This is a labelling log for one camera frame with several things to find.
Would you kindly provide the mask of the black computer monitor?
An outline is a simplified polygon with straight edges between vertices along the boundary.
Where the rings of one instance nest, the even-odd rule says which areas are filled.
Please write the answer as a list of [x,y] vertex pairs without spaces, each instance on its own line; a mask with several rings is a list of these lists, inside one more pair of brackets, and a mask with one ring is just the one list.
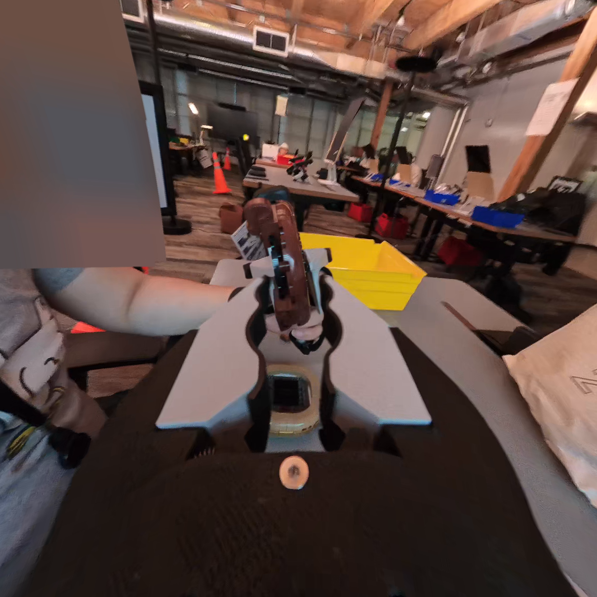
[[466,145],[468,173],[491,174],[491,161],[488,145]]

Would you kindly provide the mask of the person's left hand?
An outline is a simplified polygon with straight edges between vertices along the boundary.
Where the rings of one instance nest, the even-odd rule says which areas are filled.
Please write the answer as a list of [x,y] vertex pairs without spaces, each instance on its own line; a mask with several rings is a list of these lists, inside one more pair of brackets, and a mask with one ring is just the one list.
[[280,338],[284,341],[290,341],[294,338],[298,342],[314,342],[320,338],[323,333],[321,323],[308,324],[303,326],[293,326],[292,328],[280,332]]

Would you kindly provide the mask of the brown round brick assembly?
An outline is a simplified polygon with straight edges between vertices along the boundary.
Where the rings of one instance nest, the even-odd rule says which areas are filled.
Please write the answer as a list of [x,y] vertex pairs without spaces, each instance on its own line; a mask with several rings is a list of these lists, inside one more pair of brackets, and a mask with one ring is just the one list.
[[271,259],[272,303],[280,331],[306,325],[311,305],[293,207],[287,201],[272,203],[257,197],[246,203],[243,215],[248,232],[261,240]]

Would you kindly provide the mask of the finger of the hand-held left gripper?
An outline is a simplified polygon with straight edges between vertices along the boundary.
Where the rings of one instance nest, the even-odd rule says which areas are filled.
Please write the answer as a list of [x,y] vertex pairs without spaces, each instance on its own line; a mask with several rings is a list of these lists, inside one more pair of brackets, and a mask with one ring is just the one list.
[[323,268],[332,261],[330,247],[303,249],[303,262],[307,282],[312,290],[319,290],[319,278]]
[[243,264],[243,273],[245,275],[246,287],[255,280],[264,279],[267,282],[267,289],[273,290],[275,276],[271,257],[263,257],[258,260],[247,261]]

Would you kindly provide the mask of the white ceiling vent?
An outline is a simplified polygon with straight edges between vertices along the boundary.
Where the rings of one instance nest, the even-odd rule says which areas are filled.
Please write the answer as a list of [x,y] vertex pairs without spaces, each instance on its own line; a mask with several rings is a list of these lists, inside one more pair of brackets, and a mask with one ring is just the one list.
[[262,26],[252,29],[252,49],[256,52],[287,58],[290,34]]

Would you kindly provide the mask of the person's left forearm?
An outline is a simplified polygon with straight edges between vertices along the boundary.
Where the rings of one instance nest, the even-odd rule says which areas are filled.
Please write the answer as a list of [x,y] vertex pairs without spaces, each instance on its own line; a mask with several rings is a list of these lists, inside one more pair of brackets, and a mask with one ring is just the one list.
[[34,269],[49,305],[108,332],[149,337],[197,330],[235,294],[235,287],[151,276],[131,267]]

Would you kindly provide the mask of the open instruction booklet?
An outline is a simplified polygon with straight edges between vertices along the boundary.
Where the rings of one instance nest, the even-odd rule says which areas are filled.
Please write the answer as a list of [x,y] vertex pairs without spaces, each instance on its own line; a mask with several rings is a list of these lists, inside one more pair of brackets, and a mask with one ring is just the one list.
[[271,405],[269,437],[302,437],[319,425],[321,380],[298,364],[276,363],[266,368]]

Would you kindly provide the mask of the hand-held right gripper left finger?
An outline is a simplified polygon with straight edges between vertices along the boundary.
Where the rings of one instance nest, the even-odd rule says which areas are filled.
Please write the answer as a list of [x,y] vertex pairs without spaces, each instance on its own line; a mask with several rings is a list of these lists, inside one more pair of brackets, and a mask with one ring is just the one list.
[[266,360],[268,283],[250,282],[198,330],[156,420],[160,430],[203,429],[214,445],[265,452],[271,421]]

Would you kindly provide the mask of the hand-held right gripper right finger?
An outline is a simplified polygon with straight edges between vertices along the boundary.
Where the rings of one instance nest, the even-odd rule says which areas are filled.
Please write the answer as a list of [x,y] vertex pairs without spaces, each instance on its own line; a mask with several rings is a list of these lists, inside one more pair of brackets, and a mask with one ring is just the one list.
[[429,428],[432,417],[388,323],[331,276],[319,283],[329,345],[319,406],[323,449],[352,440],[375,449],[390,428]]

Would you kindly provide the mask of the beige paper bag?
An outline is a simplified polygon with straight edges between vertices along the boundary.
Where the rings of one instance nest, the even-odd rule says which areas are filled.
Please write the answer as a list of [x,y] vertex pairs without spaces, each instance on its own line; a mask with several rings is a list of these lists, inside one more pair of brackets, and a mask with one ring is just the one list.
[[573,484],[596,507],[596,306],[503,361]]

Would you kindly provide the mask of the yellow plastic bin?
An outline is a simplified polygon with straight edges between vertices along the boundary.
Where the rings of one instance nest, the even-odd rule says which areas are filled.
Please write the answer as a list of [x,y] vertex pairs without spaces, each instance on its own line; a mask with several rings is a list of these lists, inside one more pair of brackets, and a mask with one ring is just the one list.
[[427,275],[387,242],[300,233],[302,248],[329,249],[333,279],[372,310],[402,311]]

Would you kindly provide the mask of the black backpack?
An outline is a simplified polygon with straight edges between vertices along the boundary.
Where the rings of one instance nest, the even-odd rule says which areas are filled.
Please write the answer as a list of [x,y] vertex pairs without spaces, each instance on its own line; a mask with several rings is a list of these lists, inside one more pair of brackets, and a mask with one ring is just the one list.
[[524,221],[543,229],[577,236],[586,211],[586,195],[539,188],[494,202],[493,210],[522,214]]

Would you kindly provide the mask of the person's grey shirt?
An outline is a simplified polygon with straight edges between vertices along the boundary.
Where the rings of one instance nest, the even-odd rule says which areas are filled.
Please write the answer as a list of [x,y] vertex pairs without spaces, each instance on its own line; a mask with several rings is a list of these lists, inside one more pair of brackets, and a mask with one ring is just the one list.
[[47,299],[81,268],[1,269],[1,596],[17,596],[73,476],[107,416],[69,377],[63,330]]

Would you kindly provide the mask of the white paper notice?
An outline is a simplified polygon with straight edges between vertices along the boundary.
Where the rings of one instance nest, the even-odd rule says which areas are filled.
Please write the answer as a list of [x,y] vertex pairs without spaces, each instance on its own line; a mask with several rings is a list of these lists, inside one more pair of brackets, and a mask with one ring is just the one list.
[[577,82],[578,78],[574,78],[546,87],[528,124],[526,137],[545,137],[552,131]]

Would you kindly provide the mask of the brown bag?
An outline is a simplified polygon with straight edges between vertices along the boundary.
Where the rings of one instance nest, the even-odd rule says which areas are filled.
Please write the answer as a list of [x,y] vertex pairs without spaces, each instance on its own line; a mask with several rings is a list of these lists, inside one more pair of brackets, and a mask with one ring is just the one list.
[[232,235],[243,223],[243,207],[239,204],[224,202],[219,208],[220,231]]

